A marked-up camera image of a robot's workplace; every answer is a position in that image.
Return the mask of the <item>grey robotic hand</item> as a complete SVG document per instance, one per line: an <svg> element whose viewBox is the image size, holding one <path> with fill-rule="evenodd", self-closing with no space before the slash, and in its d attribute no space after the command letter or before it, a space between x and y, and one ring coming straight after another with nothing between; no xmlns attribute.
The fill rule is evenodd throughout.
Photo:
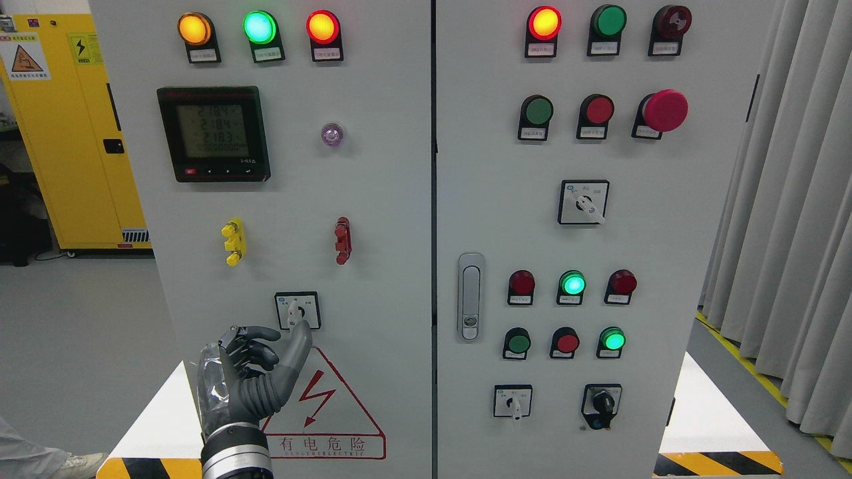
<svg viewBox="0 0 852 479"><path fill-rule="evenodd" d="M233 325L221 339L204 346L196 400L205 440L227 424L258 424L286 405L310 354L312 330L298 319L281 357L267 345L280 337L280 331L269 327Z"/></svg>

